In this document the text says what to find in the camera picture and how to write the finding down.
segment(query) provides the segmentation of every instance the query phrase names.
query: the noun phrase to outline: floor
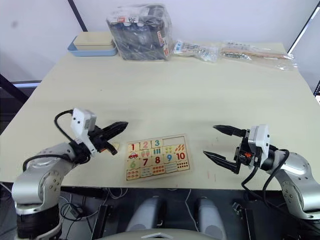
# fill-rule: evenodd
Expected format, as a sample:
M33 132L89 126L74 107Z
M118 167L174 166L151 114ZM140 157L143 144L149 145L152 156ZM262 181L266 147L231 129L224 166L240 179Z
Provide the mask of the floor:
M120 193L119 189L112 188L111 191L114 195ZM159 196L165 199L167 204L167 211L163 228L174 229L187 229L195 230L193 222L188 214L185 206L185 199L189 193L189 189L169 190L165 188L130 188L127 194L120 199L112 199L108 197L106 204L112 205L113 210L108 218L104 236L113 235L116 233L124 232L130 218L139 205L147 198L152 196ZM270 192L272 200L276 204L281 204L284 200L280 192ZM72 195L73 204L82 204L83 196L62 192L61 196L68 201ZM66 200L60 198L59 206L61 207L66 203ZM242 190L207 190L207 189L193 189L191 191L189 200L187 201L191 213L194 212L194 205L198 198L207 197L211 199L218 207L221 218L223 220L228 240L247 240L247 231L245 222L238 216L232 209L234 201L245 203L244 191ZM87 214L94 213L100 204L104 201L102 198L87 197L85 210ZM244 204L253 210L254 228L256 232L256 239L269 240L281 239L283 229L288 228L288 220L282 215L279 215L275 210L268 209L260 201L249 201ZM97 215L89 218L91 227L94 227L95 218ZM66 234L72 222L64 220L62 225L61 239L66 238ZM12 240L16 232L16 215L14 209L14 202L7 192L1 189L1 202L0 202L0 239ZM91 239L91 232L87 221L81 220L75 222L70 229L67 239Z

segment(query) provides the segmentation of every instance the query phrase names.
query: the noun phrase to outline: red number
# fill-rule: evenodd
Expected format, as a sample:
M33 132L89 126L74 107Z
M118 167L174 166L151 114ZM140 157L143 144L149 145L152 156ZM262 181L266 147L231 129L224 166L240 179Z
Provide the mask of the red number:
M148 158L144 158L143 161L144 161L143 166L145 166L148 162Z
M176 153L176 156L177 156L178 160L180 160L180 159L185 159L185 157L186 157L186 155L185 155L184 152Z

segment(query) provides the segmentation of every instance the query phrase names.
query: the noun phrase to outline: number 7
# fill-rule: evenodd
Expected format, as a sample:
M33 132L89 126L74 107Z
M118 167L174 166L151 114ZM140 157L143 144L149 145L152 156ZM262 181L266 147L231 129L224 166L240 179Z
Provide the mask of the number 7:
M148 158L144 158L143 161L144 161L143 166L145 166L148 162Z

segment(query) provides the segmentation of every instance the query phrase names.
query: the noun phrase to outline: beige table surface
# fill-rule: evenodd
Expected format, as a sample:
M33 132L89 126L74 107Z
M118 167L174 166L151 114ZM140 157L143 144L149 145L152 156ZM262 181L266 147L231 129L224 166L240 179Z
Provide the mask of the beige table surface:
M264 44L284 50L279 43ZM268 124L271 144L304 156L320 182L320 106L297 70L281 71L223 59L216 64L192 57L170 61L130 62L119 56L64 56L43 79L1 135L0 181L13 182L25 159L67 139L54 117L81 107L97 115L101 128L128 121L112 141L119 153L97 154L64 179L65 186L241 189L250 173L239 175L211 162L203 150L232 160L241 139L224 135L213 125L250 128ZM61 126L70 130L70 116ZM191 173L125 183L126 142L186 134L192 156ZM262 189L262 170L248 186ZM273 180L269 189L280 189Z

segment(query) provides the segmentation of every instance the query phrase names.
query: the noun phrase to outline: beige lid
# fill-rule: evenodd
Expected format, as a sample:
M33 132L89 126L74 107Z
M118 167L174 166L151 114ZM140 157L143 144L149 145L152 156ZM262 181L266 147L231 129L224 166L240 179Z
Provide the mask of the beige lid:
M76 46L112 45L112 34L109 31L84 31L73 41Z

